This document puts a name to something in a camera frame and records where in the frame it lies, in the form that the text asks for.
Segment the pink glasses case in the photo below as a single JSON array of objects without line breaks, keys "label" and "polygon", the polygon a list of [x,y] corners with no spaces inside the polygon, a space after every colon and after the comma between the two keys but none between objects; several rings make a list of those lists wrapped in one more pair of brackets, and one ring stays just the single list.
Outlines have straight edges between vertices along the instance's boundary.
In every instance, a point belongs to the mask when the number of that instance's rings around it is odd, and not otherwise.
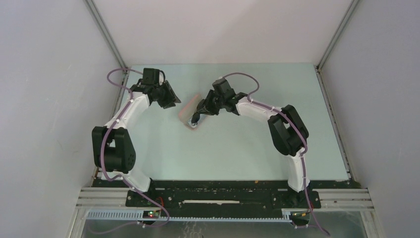
[{"label": "pink glasses case", "polygon": [[197,130],[207,120],[208,115],[200,114],[198,122],[192,123],[193,115],[202,99],[201,94],[196,94],[178,114],[178,119],[189,130]]}]

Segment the black sunglasses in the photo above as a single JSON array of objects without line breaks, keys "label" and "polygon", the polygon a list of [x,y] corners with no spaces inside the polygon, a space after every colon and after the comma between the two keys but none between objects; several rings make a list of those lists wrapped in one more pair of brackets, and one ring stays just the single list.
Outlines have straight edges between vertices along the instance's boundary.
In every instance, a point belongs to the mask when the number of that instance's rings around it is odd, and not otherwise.
[{"label": "black sunglasses", "polygon": [[206,118],[207,115],[199,113],[199,110],[201,110],[204,107],[205,99],[201,99],[198,105],[196,106],[196,109],[190,118],[189,124],[192,128],[197,128],[203,120]]}]

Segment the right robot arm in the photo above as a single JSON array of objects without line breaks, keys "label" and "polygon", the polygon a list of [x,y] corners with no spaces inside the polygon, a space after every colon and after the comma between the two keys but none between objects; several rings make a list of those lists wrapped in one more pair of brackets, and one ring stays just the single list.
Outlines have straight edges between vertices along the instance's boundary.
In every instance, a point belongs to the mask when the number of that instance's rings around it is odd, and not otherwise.
[{"label": "right robot arm", "polygon": [[308,200],[304,189],[310,182],[302,163],[309,132],[297,110],[291,105],[283,108],[268,106],[246,93],[236,93],[225,78],[216,80],[212,86],[206,98],[199,102],[192,122],[196,123],[200,115],[218,115],[221,109],[225,109],[267,123],[274,147],[289,158],[288,186],[292,191],[288,193],[288,201],[294,207],[303,206]]}]

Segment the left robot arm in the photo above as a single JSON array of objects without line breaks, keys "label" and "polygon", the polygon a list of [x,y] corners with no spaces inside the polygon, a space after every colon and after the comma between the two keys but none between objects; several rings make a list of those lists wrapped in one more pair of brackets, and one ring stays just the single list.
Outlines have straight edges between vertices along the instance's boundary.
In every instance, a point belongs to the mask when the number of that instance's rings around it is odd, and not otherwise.
[{"label": "left robot arm", "polygon": [[162,70],[144,68],[139,74],[141,78],[130,88],[118,84],[127,91],[128,98],[110,121],[93,128],[92,145],[94,163],[102,170],[105,179],[122,179],[132,190],[139,191],[138,201],[148,207],[156,202],[157,194],[149,188],[152,179],[135,168],[136,151],[130,130],[153,102],[168,109],[181,101]]}]

